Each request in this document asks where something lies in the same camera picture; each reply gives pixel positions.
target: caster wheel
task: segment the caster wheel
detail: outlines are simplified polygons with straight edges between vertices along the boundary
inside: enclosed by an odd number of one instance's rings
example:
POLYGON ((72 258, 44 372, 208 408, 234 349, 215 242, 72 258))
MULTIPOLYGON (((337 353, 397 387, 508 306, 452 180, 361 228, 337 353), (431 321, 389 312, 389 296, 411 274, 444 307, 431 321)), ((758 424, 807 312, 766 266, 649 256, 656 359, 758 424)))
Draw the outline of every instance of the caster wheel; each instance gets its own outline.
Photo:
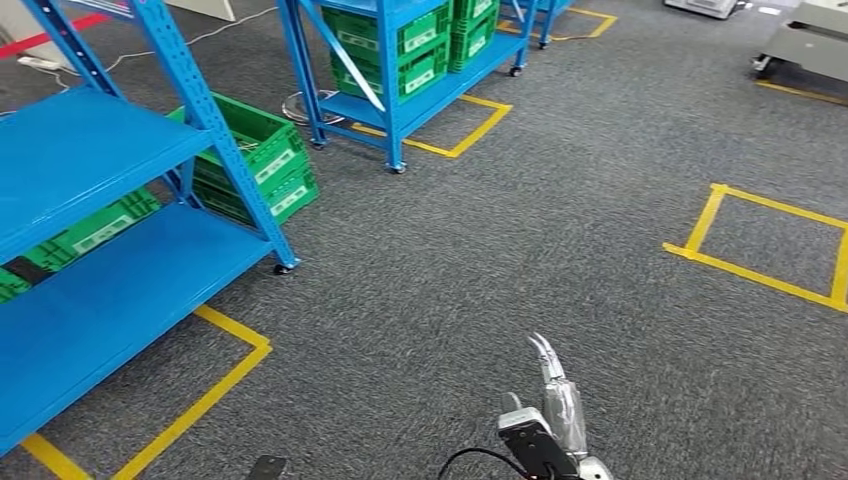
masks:
POLYGON ((291 273, 293 271, 294 271, 293 269, 291 269, 291 268, 289 268, 285 265, 280 265, 280 264, 274 265, 274 275, 288 275, 289 273, 291 273))

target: shelf diagonal brace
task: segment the shelf diagonal brace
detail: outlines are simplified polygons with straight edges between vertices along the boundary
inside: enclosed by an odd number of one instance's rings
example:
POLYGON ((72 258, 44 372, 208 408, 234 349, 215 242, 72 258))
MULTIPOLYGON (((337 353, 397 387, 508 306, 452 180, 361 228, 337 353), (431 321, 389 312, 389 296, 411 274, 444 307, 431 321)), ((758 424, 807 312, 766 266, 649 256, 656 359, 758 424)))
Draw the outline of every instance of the shelf diagonal brace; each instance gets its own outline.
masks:
POLYGON ((24 4, 88 85, 123 98, 100 61, 52 0, 24 0, 24 4))
POLYGON ((327 46, 330 47, 333 53, 335 53, 339 60, 341 60, 342 64, 344 64, 345 69, 350 73, 350 76, 353 77, 353 80, 356 82, 356 85, 362 89, 362 92, 365 94, 365 97, 368 98, 368 101, 371 102, 371 105, 377 109, 381 114, 386 112, 386 107, 383 106, 383 102, 377 97, 377 94, 374 93, 374 90, 371 88, 371 85, 368 84, 368 81, 365 80, 365 77, 362 75, 362 72, 359 71, 356 64, 353 63, 353 60, 348 55, 347 51, 342 47, 341 42, 336 38, 330 28, 324 23, 324 19, 321 18, 321 15, 315 9, 315 6, 312 2, 309 1, 301 1, 301 7, 306 11, 309 15, 309 19, 312 21, 312 24, 318 30, 318 33, 324 37, 324 41, 327 42, 327 46))
POLYGON ((259 233, 271 243, 280 263, 287 268, 294 268, 300 261, 262 198, 221 110, 213 100, 212 92, 167 7, 162 0, 127 0, 127 4, 185 105, 187 121, 194 128, 209 132, 227 176, 244 201, 259 233))

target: yellow floor tape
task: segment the yellow floor tape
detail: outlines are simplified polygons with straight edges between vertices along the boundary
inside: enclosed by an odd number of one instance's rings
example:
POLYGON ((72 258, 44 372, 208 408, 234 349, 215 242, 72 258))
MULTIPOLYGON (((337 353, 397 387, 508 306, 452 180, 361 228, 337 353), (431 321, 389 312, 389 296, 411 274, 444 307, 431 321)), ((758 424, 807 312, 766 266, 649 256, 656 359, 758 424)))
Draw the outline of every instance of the yellow floor tape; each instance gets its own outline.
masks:
MULTIPOLYGON (((493 102, 491 100, 486 100, 483 98, 474 97, 471 95, 460 95, 460 100, 464 100, 466 102, 474 103, 477 105, 482 105, 484 107, 490 107, 495 109, 494 112, 486 119, 479 127, 475 128, 473 132, 471 132, 467 137, 462 139, 455 147, 451 149, 445 149, 441 147, 436 147, 434 145, 430 145, 418 140, 412 140, 409 138, 405 138, 403 140, 404 145, 409 145, 411 147, 417 147, 422 150, 427 150, 428 152, 436 153, 439 155, 443 155, 448 158, 457 158, 462 155, 466 150, 471 148, 477 140, 480 140, 483 135, 485 135, 489 130, 492 129, 501 119, 512 110, 512 105, 507 105, 504 103, 493 102)), ((354 130, 368 133, 371 135, 377 135, 381 137, 385 137, 386 134, 382 130, 377 130, 375 128, 371 128, 369 126, 363 125, 361 123, 354 123, 352 128, 354 130)))
POLYGON ((754 83, 761 87, 771 88, 772 90, 779 90, 781 92, 791 93, 793 95, 798 95, 801 97, 812 98, 814 100, 822 100, 824 102, 835 103, 837 105, 848 106, 848 100, 837 97, 831 97, 830 95, 822 95, 821 93, 808 92, 806 90, 799 90, 797 88, 786 87, 783 85, 772 83, 768 80, 756 80, 754 83))
MULTIPOLYGON (((590 17, 597 17, 597 18, 602 19, 603 21, 594 30, 592 30, 592 32, 589 33, 588 35, 569 35, 569 36, 565 36, 565 37, 557 37, 557 36, 554 36, 554 35, 550 35, 551 40, 553 40, 555 42, 561 42, 561 41, 564 41, 564 40, 574 40, 574 39, 578 39, 578 38, 598 38, 604 32, 606 32, 609 29, 609 27, 612 26, 613 23, 615 23, 618 20, 618 17, 616 17, 615 15, 609 15, 609 14, 600 13, 600 12, 593 12, 591 10, 583 10, 582 8, 569 7, 566 10, 568 10, 569 12, 573 12, 573 13, 588 15, 590 17)), ((511 25, 512 25, 512 21, 503 20, 501 23, 498 24, 498 30, 501 30, 503 32, 510 32, 510 33, 521 33, 521 30, 519 30, 515 27, 512 27, 511 25)), ((534 38, 539 38, 538 33, 531 33, 530 35, 532 35, 534 38)))
MULTIPOLYGON (((218 381, 199 400, 180 415, 171 425, 160 433, 152 442, 144 447, 135 457, 124 465, 112 478, 129 480, 135 478, 150 463, 164 452, 175 440, 196 423, 213 405, 227 394, 245 375, 271 352, 271 343, 264 337, 245 325, 236 322, 226 315, 202 305, 194 312, 199 317, 225 330, 231 335, 254 347, 241 362, 227 375, 218 381)), ((91 477, 76 463, 63 454, 46 438, 38 433, 30 435, 21 443, 33 457, 44 464, 51 472, 62 480, 88 480, 91 477)))
POLYGON ((692 229, 692 233, 686 241, 686 246, 678 247, 670 243, 663 243, 663 248, 667 252, 730 272, 742 278, 780 290, 790 295, 795 295, 796 297, 801 297, 811 302, 828 306, 835 310, 839 310, 840 312, 848 312, 848 304, 846 304, 846 296, 848 296, 848 222, 788 205, 786 203, 777 202, 759 195, 743 192, 742 190, 737 190, 727 185, 712 184, 711 188, 712 193, 707 199, 707 203, 704 206, 701 215, 698 217, 697 222, 695 222, 695 227, 692 229), (715 217, 718 214, 721 202, 727 195, 843 229, 844 232, 839 245, 839 251, 837 253, 836 265, 834 266, 833 284, 830 296, 822 295, 797 285, 792 285, 791 283, 769 277, 768 275, 763 275, 762 273, 758 273, 745 267, 740 267, 739 265, 734 265, 730 262, 699 252, 698 250, 701 248, 704 238, 706 237, 713 220, 715 220, 715 217))

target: white machine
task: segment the white machine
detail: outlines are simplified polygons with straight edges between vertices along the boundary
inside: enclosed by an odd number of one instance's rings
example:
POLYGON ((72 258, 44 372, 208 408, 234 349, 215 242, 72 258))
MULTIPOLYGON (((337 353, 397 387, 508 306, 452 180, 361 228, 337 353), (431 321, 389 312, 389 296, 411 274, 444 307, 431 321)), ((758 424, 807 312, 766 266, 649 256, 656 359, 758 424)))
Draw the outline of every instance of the white machine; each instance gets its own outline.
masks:
POLYGON ((848 0, 804 0, 754 59, 760 78, 783 62, 848 82, 848 0))
POLYGON ((739 0, 663 0, 669 7, 689 10, 719 20, 727 20, 733 12, 743 8, 747 1, 739 0))

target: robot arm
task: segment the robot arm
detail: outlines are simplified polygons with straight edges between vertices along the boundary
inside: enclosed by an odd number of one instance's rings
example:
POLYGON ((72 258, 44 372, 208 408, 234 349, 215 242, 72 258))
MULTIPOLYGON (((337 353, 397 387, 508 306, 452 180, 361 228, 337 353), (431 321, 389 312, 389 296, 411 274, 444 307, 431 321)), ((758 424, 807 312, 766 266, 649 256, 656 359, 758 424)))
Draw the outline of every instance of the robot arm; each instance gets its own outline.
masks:
POLYGON ((609 469, 588 456, 580 392, 568 381, 550 343, 534 333, 542 377, 543 413, 522 408, 514 393, 502 398, 506 413, 498 417, 498 436, 530 476, 549 480, 613 480, 609 469))

